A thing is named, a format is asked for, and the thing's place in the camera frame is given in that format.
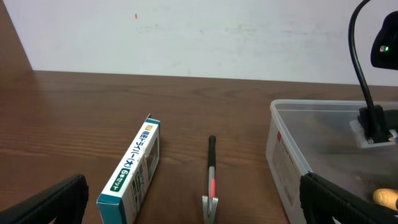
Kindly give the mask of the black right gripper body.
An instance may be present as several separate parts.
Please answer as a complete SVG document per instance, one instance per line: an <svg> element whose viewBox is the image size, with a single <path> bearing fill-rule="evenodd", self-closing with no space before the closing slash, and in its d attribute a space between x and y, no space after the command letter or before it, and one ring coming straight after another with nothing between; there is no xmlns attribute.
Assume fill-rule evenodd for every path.
<svg viewBox="0 0 398 224"><path fill-rule="evenodd" d="M356 120L349 125L360 148L392 146L397 144L397 110L384 110L374 107L375 114L368 108L360 108Z"/></svg>

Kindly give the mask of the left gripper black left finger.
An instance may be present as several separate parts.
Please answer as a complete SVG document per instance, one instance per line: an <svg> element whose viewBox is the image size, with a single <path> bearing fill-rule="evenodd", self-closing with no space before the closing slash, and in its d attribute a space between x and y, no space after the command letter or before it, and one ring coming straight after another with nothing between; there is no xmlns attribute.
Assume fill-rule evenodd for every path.
<svg viewBox="0 0 398 224"><path fill-rule="evenodd" d="M85 176L71 176L1 212L1 223L81 224L89 199Z"/></svg>

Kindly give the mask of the stubby yellow black screwdriver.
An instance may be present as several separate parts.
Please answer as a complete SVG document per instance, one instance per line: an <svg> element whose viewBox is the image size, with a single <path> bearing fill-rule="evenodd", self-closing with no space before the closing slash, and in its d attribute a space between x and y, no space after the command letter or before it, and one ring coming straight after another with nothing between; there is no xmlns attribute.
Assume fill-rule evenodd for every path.
<svg viewBox="0 0 398 224"><path fill-rule="evenodd" d="M373 200L376 204L397 211L398 192L394 189L377 189L373 193Z"/></svg>

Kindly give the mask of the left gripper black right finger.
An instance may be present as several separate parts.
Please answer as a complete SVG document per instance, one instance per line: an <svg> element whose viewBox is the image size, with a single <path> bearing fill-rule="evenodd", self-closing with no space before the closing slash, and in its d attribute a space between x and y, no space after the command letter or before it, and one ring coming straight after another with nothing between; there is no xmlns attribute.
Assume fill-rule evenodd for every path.
<svg viewBox="0 0 398 224"><path fill-rule="evenodd" d="M301 176L299 192L308 224L397 224L397 212L365 202L313 172Z"/></svg>

